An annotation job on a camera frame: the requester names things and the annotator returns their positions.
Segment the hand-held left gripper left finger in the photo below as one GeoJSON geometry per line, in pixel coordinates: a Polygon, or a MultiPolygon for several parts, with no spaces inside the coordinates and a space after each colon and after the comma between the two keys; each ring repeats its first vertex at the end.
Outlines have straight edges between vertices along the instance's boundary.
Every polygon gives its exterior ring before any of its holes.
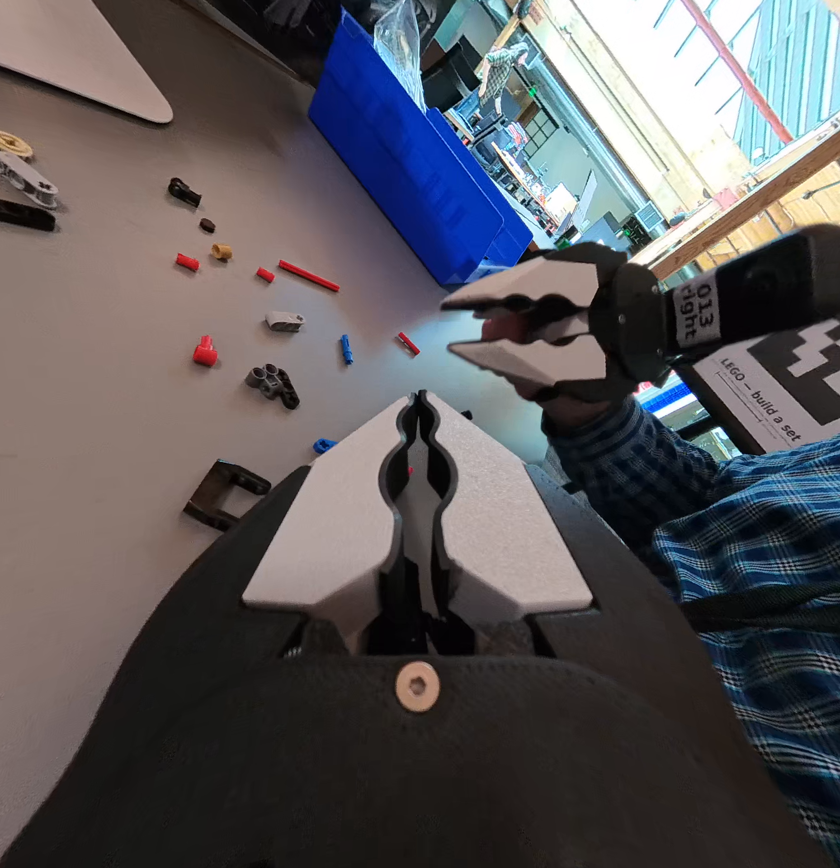
{"type": "Polygon", "coordinates": [[[371,654],[421,650],[418,569],[397,499],[411,481],[418,394],[381,411],[308,466],[246,586],[252,609],[332,623],[371,654]]]}

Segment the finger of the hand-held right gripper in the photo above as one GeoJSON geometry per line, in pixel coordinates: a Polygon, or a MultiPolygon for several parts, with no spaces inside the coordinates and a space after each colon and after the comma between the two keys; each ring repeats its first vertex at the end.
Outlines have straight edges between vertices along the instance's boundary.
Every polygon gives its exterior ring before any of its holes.
{"type": "Polygon", "coordinates": [[[521,341],[499,337],[449,344],[459,359],[502,377],[541,387],[604,380],[608,357],[588,329],[587,315],[543,325],[521,341]]]}
{"type": "Polygon", "coordinates": [[[588,310],[599,290],[596,267],[562,259],[532,259],[451,293],[442,311],[469,311],[481,320],[510,313],[562,320],[588,310]]]}

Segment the blue plastic bin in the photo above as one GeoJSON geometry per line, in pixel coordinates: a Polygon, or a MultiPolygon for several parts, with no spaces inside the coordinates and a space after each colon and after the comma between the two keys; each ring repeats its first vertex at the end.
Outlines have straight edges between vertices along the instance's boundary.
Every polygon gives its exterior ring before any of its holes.
{"type": "Polygon", "coordinates": [[[308,116],[443,287],[515,266],[533,234],[435,109],[343,10],[308,116]]]}

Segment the large clear plastic bag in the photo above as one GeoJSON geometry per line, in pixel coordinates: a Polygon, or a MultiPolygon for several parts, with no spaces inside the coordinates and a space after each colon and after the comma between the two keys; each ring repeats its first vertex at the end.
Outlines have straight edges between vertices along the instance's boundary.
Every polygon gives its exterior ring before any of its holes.
{"type": "Polygon", "coordinates": [[[413,1],[390,2],[374,25],[373,44],[389,71],[420,111],[426,112],[421,38],[413,1]]]}

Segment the grey and black lego joint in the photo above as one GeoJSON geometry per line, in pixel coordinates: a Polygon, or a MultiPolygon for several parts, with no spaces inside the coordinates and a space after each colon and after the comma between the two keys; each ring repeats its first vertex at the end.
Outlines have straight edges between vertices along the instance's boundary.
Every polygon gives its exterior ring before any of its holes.
{"type": "Polygon", "coordinates": [[[253,367],[244,383],[269,400],[279,398],[287,410],[295,410],[301,403],[288,372],[274,363],[253,367]]]}

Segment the long red lego axle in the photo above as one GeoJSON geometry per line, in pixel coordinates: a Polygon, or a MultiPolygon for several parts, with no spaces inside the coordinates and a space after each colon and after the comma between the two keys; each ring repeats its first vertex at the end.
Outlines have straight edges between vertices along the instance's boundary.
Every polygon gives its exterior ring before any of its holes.
{"type": "Polygon", "coordinates": [[[294,265],[288,261],[280,259],[278,261],[278,268],[281,271],[284,271],[288,274],[296,276],[298,278],[302,278],[305,281],[312,283],[313,285],[327,289],[331,292],[339,292],[340,286],[338,283],[329,280],[327,278],[321,277],[313,272],[306,270],[303,267],[294,265]]]}

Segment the black lego beam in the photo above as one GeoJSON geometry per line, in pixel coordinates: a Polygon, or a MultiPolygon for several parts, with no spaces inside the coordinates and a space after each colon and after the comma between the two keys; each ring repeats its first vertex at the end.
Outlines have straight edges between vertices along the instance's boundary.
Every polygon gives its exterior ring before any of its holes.
{"type": "Polygon", "coordinates": [[[0,198],[0,222],[51,233],[57,227],[56,217],[45,209],[0,198]]]}

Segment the light grey lego beam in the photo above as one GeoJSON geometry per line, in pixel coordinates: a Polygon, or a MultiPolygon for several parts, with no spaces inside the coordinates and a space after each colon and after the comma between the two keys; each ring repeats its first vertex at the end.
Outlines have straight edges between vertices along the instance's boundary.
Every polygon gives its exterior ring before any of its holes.
{"type": "Polygon", "coordinates": [[[57,187],[22,157],[0,150],[0,175],[41,207],[55,210],[59,206],[57,187]]]}

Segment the person's right hand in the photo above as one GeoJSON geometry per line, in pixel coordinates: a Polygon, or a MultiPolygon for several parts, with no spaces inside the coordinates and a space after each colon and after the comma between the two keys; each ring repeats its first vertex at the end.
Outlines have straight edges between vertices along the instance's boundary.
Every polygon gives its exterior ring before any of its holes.
{"type": "MultiPolygon", "coordinates": [[[[528,321],[523,315],[511,313],[500,318],[485,320],[481,339],[487,342],[511,340],[514,343],[524,344],[528,341],[529,329],[528,321]]],[[[574,430],[618,410],[622,403],[638,389],[637,382],[623,381],[613,386],[613,391],[609,394],[610,400],[591,402],[568,392],[558,392],[550,399],[542,399],[540,386],[510,375],[504,378],[521,398],[537,404],[542,409],[542,429],[545,434],[553,437],[569,435],[574,430]]]]}

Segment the wooden beam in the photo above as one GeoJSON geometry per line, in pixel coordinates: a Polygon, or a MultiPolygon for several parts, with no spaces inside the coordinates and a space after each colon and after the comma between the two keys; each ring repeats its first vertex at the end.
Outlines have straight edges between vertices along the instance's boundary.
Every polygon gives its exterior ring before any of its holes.
{"type": "Polygon", "coordinates": [[[632,260],[660,279],[709,270],[817,223],[840,226],[840,111],[700,205],[632,260]]]}

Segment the white sign with black pattern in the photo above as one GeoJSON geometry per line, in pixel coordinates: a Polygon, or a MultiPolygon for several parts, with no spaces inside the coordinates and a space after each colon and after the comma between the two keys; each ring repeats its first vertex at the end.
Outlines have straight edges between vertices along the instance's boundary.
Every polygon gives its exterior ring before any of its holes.
{"type": "Polygon", "coordinates": [[[840,433],[840,314],[726,345],[675,373],[743,453],[790,450],[840,433]]]}

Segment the red pipe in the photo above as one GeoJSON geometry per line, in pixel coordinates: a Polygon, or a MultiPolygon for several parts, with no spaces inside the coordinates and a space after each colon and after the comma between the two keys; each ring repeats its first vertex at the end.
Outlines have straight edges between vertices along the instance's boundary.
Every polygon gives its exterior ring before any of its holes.
{"type": "Polygon", "coordinates": [[[710,18],[695,1],[680,1],[689,16],[692,17],[695,27],[708,39],[714,48],[718,59],[721,60],[731,71],[733,77],[740,84],[740,89],[751,105],[758,111],[761,117],[769,124],[775,136],[783,145],[794,141],[793,134],[783,124],[775,113],[770,103],[764,98],[760,89],[756,86],[751,76],[742,64],[736,59],[727,42],[719,35],[710,18]]]}

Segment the person's plaid shirt torso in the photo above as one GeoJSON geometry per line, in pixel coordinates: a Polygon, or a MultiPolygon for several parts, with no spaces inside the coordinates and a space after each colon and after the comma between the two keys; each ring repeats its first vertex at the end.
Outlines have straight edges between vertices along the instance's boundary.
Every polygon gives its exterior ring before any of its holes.
{"type": "Polygon", "coordinates": [[[840,866],[840,635],[743,628],[699,638],[787,806],[840,866]]]}

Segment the silver monitor stand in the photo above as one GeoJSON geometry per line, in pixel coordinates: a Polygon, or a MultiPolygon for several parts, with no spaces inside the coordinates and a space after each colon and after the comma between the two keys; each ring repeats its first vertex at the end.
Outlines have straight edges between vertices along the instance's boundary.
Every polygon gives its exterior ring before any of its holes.
{"type": "Polygon", "coordinates": [[[0,1],[0,67],[150,123],[174,119],[91,1],[0,1]]]}

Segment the black lego frame piece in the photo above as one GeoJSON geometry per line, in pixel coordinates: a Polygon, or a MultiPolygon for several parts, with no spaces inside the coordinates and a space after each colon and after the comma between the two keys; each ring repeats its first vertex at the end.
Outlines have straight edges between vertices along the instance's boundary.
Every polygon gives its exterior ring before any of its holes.
{"type": "Polygon", "coordinates": [[[224,509],[228,496],[235,489],[263,497],[271,491],[272,483],[235,462],[219,459],[204,475],[182,512],[199,524],[227,532],[241,520],[224,509]]]}

